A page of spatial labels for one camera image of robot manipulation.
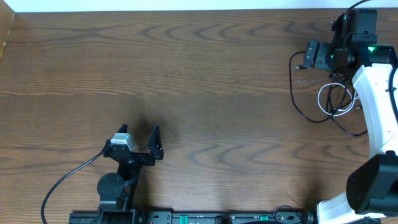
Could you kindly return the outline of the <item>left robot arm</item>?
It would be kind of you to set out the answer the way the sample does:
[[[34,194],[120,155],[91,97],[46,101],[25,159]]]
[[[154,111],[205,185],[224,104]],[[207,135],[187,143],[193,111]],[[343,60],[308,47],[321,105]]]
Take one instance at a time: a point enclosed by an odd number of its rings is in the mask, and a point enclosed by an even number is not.
[[[97,192],[100,196],[98,223],[142,223],[144,215],[131,207],[139,176],[144,166],[154,166],[164,158],[160,128],[154,126],[147,143],[148,153],[134,152],[134,141],[127,133],[127,125],[106,141],[102,155],[118,163],[116,172],[100,178]]]

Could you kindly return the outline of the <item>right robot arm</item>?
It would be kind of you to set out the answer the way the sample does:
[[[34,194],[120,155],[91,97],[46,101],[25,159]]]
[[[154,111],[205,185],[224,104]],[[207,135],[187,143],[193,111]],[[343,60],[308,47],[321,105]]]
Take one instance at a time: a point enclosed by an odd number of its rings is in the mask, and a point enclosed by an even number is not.
[[[341,72],[359,96],[369,136],[369,160],[342,194],[317,205],[316,223],[357,223],[397,216],[397,54],[377,44],[377,12],[347,9],[331,23],[330,43],[311,41],[304,67]]]

